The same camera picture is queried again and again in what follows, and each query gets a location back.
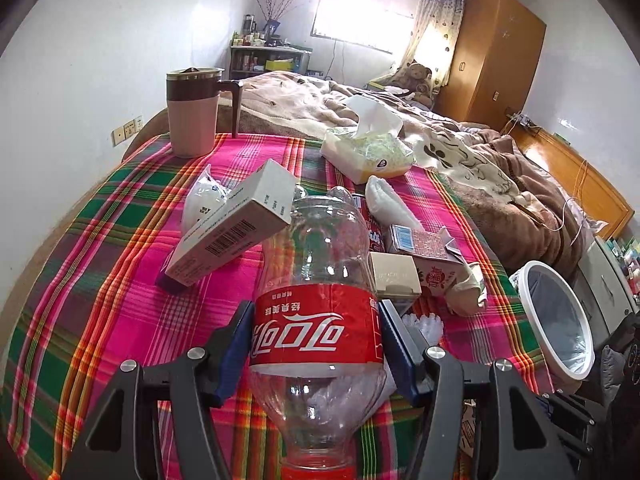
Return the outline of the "cola plastic bottle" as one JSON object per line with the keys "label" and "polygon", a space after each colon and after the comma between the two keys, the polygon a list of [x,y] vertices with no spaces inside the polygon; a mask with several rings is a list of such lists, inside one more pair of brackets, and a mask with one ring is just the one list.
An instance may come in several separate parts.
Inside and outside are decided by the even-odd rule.
{"label": "cola plastic bottle", "polygon": [[264,241],[250,388],[280,431],[285,479],[352,479],[352,436],[385,381],[369,229],[352,194],[296,191],[291,222]]}

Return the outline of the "white barcode carton box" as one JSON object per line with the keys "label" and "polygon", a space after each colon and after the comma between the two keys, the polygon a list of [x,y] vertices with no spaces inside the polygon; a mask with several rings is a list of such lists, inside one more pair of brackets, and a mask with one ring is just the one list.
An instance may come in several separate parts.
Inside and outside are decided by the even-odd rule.
{"label": "white barcode carton box", "polygon": [[183,287],[224,266],[291,222],[295,177],[273,159],[250,174],[227,200],[196,222],[160,275]]}

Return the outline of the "white plastic bottle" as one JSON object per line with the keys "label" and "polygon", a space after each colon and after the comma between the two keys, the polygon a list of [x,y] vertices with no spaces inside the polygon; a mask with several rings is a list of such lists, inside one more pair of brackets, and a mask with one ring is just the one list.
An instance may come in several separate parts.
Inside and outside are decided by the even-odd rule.
{"label": "white plastic bottle", "polygon": [[185,236],[210,212],[224,204],[229,193],[230,190],[210,174],[210,165],[207,164],[186,196],[181,218],[181,235]]}

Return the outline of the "pink patterned small carton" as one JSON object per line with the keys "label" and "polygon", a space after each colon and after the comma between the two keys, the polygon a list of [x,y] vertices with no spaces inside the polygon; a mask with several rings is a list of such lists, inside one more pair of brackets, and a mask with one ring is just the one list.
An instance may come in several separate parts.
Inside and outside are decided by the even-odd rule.
{"label": "pink patterned small carton", "polygon": [[438,232],[416,232],[406,226],[389,226],[385,246],[393,254],[413,258],[422,287],[433,296],[444,296],[461,263],[447,254]]}

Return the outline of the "red milk drink can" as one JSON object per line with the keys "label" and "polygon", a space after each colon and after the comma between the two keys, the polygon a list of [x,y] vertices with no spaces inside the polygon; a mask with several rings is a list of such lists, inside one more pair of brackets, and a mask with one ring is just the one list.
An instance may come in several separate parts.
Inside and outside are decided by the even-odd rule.
{"label": "red milk drink can", "polygon": [[352,196],[357,208],[360,210],[360,214],[363,216],[364,222],[366,222],[369,231],[369,245],[371,252],[386,252],[384,245],[384,235],[382,226],[378,223],[368,208],[366,198],[362,194],[354,194]]}

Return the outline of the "brown beige floral blanket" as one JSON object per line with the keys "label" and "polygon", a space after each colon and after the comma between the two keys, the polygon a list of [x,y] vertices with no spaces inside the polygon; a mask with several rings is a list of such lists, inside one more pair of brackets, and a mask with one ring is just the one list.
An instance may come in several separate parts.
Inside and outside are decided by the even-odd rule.
{"label": "brown beige floral blanket", "polygon": [[356,114],[346,106],[352,96],[385,105],[399,116],[401,140],[416,164],[445,178],[508,272],[538,260],[567,281],[574,278],[586,230],[560,186],[510,136],[333,80],[271,72],[242,83],[240,129],[249,133],[321,140],[330,129],[356,125]]}

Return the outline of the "yellow tissue pack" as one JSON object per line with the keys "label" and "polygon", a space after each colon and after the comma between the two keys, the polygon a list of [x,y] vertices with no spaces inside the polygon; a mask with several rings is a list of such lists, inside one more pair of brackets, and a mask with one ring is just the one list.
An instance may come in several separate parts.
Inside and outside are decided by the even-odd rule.
{"label": "yellow tissue pack", "polygon": [[366,184],[371,176],[388,179],[405,174],[414,164],[414,154],[400,140],[404,125],[400,116],[370,96],[352,96],[346,106],[357,115],[357,125],[329,129],[322,156],[353,184]]}

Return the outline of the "wooden bed headboard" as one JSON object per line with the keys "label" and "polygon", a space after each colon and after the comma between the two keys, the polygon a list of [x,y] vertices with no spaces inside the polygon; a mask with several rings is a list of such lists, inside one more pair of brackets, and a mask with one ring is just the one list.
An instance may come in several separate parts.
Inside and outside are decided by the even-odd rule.
{"label": "wooden bed headboard", "polygon": [[547,170],[591,218],[606,223],[600,237],[607,240],[623,233],[634,210],[587,159],[543,128],[525,128],[516,124],[510,130],[510,136],[521,152]]}

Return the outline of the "pink brown lidded mug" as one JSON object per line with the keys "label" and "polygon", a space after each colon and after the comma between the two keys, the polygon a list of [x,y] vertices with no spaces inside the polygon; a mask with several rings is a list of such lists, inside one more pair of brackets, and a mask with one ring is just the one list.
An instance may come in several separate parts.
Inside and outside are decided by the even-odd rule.
{"label": "pink brown lidded mug", "polygon": [[230,132],[239,133],[243,83],[224,80],[223,68],[189,67],[166,74],[166,100],[172,150],[180,158],[197,158],[214,149],[219,97],[230,92]]}

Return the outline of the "brown teddy bear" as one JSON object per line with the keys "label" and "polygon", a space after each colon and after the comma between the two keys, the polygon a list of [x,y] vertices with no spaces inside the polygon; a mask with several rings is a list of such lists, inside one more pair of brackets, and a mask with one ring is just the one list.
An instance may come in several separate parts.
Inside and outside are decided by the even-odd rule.
{"label": "brown teddy bear", "polygon": [[401,66],[388,85],[401,89],[401,94],[411,101],[427,108],[433,107],[432,71],[420,63],[410,62]]}

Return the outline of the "cluttered grey shelf desk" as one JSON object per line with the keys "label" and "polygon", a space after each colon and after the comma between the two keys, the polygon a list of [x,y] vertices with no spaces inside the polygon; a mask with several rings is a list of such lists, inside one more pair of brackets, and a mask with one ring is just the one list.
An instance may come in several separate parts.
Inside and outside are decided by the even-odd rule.
{"label": "cluttered grey shelf desk", "polygon": [[232,79],[284,70],[306,75],[311,48],[293,46],[276,34],[278,24],[267,23],[264,32],[257,28],[254,14],[245,14],[241,30],[230,41],[229,75]]}

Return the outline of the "orange wooden wardrobe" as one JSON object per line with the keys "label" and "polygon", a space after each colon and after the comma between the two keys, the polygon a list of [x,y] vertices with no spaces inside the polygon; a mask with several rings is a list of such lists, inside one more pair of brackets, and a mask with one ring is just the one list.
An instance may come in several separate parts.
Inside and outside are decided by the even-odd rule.
{"label": "orange wooden wardrobe", "polygon": [[546,24],[518,0],[466,0],[435,112],[501,130],[524,108],[545,33]]}

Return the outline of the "dried branch vase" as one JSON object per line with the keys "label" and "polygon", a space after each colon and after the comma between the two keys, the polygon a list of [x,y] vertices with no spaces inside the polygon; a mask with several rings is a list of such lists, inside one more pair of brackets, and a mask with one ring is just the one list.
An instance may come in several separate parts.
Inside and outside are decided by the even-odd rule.
{"label": "dried branch vase", "polygon": [[295,9],[296,0],[256,0],[256,3],[265,20],[265,38],[270,41],[280,27],[283,15]]}

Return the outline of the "floral window curtain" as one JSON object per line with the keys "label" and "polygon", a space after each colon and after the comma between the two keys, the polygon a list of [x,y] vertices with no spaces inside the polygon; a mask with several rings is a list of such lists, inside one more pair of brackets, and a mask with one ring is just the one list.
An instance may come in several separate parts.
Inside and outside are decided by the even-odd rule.
{"label": "floral window curtain", "polygon": [[418,0],[409,43],[399,66],[417,62],[432,71],[432,88],[448,84],[466,0]]}

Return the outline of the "wall power socket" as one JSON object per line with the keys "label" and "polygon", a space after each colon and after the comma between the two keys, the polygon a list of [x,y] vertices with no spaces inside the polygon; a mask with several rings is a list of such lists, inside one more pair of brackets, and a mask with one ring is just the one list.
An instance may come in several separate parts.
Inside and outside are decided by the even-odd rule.
{"label": "wall power socket", "polygon": [[115,128],[111,133],[112,144],[113,146],[117,146],[122,142],[132,138],[143,127],[142,117],[138,116],[134,119],[131,119],[129,122],[125,122],[122,126]]}

